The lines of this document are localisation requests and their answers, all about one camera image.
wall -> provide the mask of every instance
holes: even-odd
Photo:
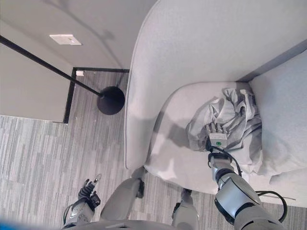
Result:
[[[63,122],[70,82],[0,45],[0,114]]]
[[[129,69],[141,24],[156,0],[2,0],[1,19],[74,67]],[[60,46],[49,34],[73,34]]]
[[[73,67],[129,69],[156,0],[1,0],[0,34],[71,75]],[[60,46],[49,34],[73,34]],[[63,121],[70,82],[1,45],[0,114]]]

black wire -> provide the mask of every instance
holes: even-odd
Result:
[[[228,158],[230,159],[233,159],[234,162],[236,163],[236,168],[238,170],[238,174],[239,176],[242,176],[242,171],[241,171],[241,168],[239,166],[239,163],[236,161],[236,159],[230,155],[228,152],[226,152],[224,149],[220,149],[219,147],[216,147],[216,146],[211,146],[212,149],[216,149],[216,150],[219,150],[220,152],[222,152],[223,154],[227,155]]]
[[[63,214],[63,223],[64,223],[64,224],[66,224],[67,214],[68,214],[69,209],[70,209],[71,206],[73,206],[73,204],[69,205],[69,206],[65,209],[65,211],[64,211],[64,214]]]
[[[287,214],[288,214],[288,206],[287,206],[287,203],[284,200],[284,198],[281,195],[279,195],[277,192],[274,192],[274,191],[256,191],[256,193],[258,193],[258,196],[262,196],[262,195],[265,195],[265,194],[268,194],[268,193],[274,194],[282,200],[283,214],[282,214],[282,217],[280,217],[280,219],[279,219],[279,222],[282,223],[284,221],[284,219],[286,218]]]

black lamp base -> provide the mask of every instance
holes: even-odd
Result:
[[[97,98],[97,107],[103,114],[114,115],[124,107],[125,95],[120,88],[110,86],[100,93],[101,96]]]

light switch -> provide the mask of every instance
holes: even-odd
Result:
[[[60,45],[81,46],[82,44],[72,34],[51,34],[49,35]]]

gray carpet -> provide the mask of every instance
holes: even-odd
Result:
[[[86,72],[81,81],[97,90],[115,85],[125,91],[128,74]],[[0,218],[45,227],[62,227],[65,207],[76,201],[86,178],[98,173],[96,187],[102,205],[130,172],[123,166],[124,111],[101,114],[96,96],[75,87],[68,125],[49,121],[0,116]],[[135,202],[130,219],[171,223],[180,188],[146,175],[145,197]],[[203,230],[231,230],[213,203],[213,195],[193,192]],[[264,204],[280,216],[280,205]],[[307,229],[307,209],[289,207],[284,225],[289,230]]]

